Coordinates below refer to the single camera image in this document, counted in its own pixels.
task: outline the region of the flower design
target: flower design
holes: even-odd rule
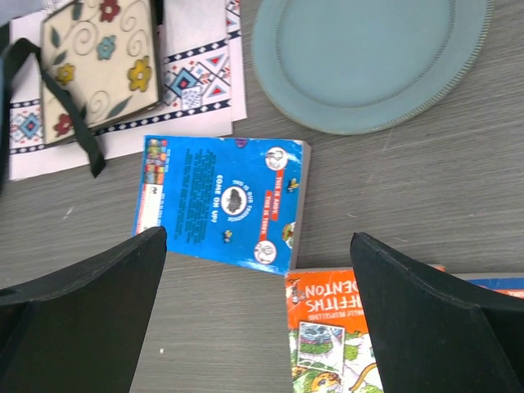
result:
[[[110,37],[104,37],[102,41],[98,44],[98,60],[109,60],[111,55],[116,49],[115,45],[116,36],[111,35]]]
[[[60,82],[62,86],[66,86],[70,81],[75,79],[75,66],[70,63],[59,67],[57,72],[55,79]]]
[[[151,79],[151,67],[149,66],[149,56],[144,56],[141,60],[134,62],[134,67],[128,70],[129,90],[140,89],[143,93],[147,90],[149,79]]]
[[[58,116],[58,123],[52,126],[56,131],[56,137],[66,135],[72,128],[71,118],[68,115],[61,114]]]
[[[111,23],[113,19],[115,19],[115,16],[120,13],[120,6],[118,5],[117,0],[104,0],[100,4],[100,11],[102,12],[100,15],[100,21]]]

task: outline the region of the yellow flower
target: yellow flower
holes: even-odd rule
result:
[[[151,79],[151,67],[149,66],[149,56],[144,56],[141,60],[134,62],[134,68],[128,70],[129,90],[140,89],[145,92]]]
[[[75,66],[70,63],[64,64],[58,68],[58,74],[56,80],[66,86],[70,81],[75,79]]]

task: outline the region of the small logo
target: small logo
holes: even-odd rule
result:
[[[232,235],[233,235],[233,232],[231,232],[229,229],[224,231],[224,243],[230,243]]]
[[[228,215],[240,215],[247,206],[247,195],[240,187],[230,187],[220,198],[222,210]]]
[[[287,184],[287,193],[294,192],[299,186],[300,183],[296,181],[296,178],[292,178]]]
[[[277,258],[277,247],[269,240],[258,242],[255,246],[255,259],[261,264],[272,264]]]
[[[295,232],[295,223],[286,224],[282,230],[282,240],[289,248],[293,248],[293,234]]]
[[[271,170],[281,170],[286,168],[287,165],[287,153],[281,147],[271,147],[267,153],[265,153],[265,164]]]
[[[243,149],[247,146],[247,138],[236,138],[235,145],[237,145],[239,149]]]

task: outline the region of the white paper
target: white paper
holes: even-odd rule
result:
[[[246,88],[244,84],[244,56],[242,51],[242,30],[240,26],[240,0],[225,0],[226,26],[229,35],[231,56],[231,106],[233,121],[247,117]]]

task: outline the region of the wood grain surface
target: wood grain surface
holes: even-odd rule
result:
[[[499,0],[475,68],[441,103],[381,133],[340,138],[281,115],[255,80],[242,0],[249,119],[235,135],[313,148],[299,267],[350,263],[364,231],[452,273],[524,270],[524,2]],[[140,155],[9,183],[0,287],[129,237]],[[283,279],[170,254],[132,392],[291,391]]]

